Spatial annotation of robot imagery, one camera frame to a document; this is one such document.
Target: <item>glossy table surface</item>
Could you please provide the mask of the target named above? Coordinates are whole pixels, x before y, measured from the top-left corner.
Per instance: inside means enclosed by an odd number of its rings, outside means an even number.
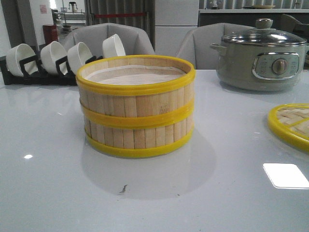
[[[148,159],[88,144],[77,87],[1,77],[0,231],[308,232],[309,190],[276,188],[263,168],[293,164],[309,179],[309,154],[267,126],[273,107],[309,102],[302,76],[292,90],[261,93],[197,71],[193,137]]]

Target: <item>cooker handle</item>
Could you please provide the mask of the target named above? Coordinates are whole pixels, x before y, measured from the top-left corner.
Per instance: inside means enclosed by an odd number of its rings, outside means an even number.
[[[227,49],[227,47],[221,46],[221,45],[219,45],[219,44],[217,44],[217,43],[214,43],[214,44],[212,43],[212,44],[210,45],[210,47],[211,47],[212,49],[216,50],[217,52],[219,52],[220,56],[225,56],[225,55],[226,55],[226,49]]]

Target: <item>bowl rack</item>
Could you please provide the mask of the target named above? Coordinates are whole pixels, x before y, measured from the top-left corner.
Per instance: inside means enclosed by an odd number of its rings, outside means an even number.
[[[95,60],[102,59],[103,57],[93,56],[86,61],[90,63]],[[38,71],[34,73],[27,73],[25,69],[25,64],[35,61]],[[66,63],[68,72],[63,74],[60,70],[60,64]],[[23,73],[23,76],[14,76],[8,70],[6,65],[6,56],[0,57],[0,69],[2,72],[2,77],[5,85],[19,84],[19,85],[60,85],[60,86],[76,86],[75,74],[71,71],[69,66],[68,57],[65,56],[56,60],[56,69],[58,75],[49,74],[42,66],[42,61],[38,58],[37,55],[22,59],[19,61],[20,69]]]

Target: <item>yellow plastic rim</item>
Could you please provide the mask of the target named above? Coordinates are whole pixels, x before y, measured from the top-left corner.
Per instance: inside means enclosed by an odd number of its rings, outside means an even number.
[[[271,131],[276,134],[279,138],[283,139],[285,142],[301,149],[306,152],[309,152],[309,137],[300,134],[296,131],[291,130],[291,126],[295,124],[291,124],[289,126],[282,124],[277,118],[277,112],[281,108],[285,107],[298,107],[298,108],[309,108],[308,104],[284,104],[279,105],[273,108],[268,114],[268,126]]]
[[[188,66],[190,68],[190,71],[184,74],[183,76],[171,81],[160,82],[155,84],[147,84],[147,85],[107,85],[89,81],[82,77],[82,71],[94,65],[95,63],[108,62],[110,60],[127,59],[127,58],[157,58],[164,60],[171,59]],[[131,55],[124,57],[106,58],[90,62],[82,66],[78,70],[76,74],[76,82],[79,87],[95,93],[116,95],[116,96],[140,96],[140,95],[164,93],[179,89],[193,82],[194,77],[195,77],[194,66],[189,61],[186,61],[184,59],[168,57],[168,56],[159,56],[159,55]]]
[[[193,113],[194,99],[188,104],[165,114],[146,117],[116,117],[100,114],[85,108],[81,103],[82,111],[87,119],[94,123],[122,129],[148,129],[162,127],[180,122]]]
[[[163,155],[169,152],[172,152],[180,147],[182,147],[184,144],[186,144],[193,133],[194,127],[187,133],[183,138],[180,140],[177,140],[176,142],[165,145],[165,146],[158,146],[158,147],[152,147],[152,148],[145,148],[145,149],[125,149],[125,148],[117,148],[112,146],[107,146],[102,143],[99,143],[98,141],[92,139],[87,133],[87,140],[89,143],[97,150],[105,152],[110,155],[119,156],[119,157],[125,157],[125,158],[145,158],[145,157],[153,157],[153,156],[159,156]]]

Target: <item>chair backrest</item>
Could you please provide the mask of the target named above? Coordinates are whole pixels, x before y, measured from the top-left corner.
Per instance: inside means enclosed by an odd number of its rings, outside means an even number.
[[[280,29],[287,31],[287,32],[293,32],[293,29],[297,24],[301,24],[300,21],[298,21],[296,18],[294,18],[291,15],[288,14],[282,14],[280,18]]]
[[[250,28],[252,27],[230,23],[198,27],[186,34],[176,57],[188,60],[196,69],[216,69],[219,54],[210,45],[219,44],[223,35]]]
[[[81,27],[70,32],[62,45],[66,50],[79,42],[84,42],[94,56],[102,56],[102,43],[108,37],[118,34],[126,55],[154,54],[154,48],[147,33],[140,29],[115,23],[104,23]]]

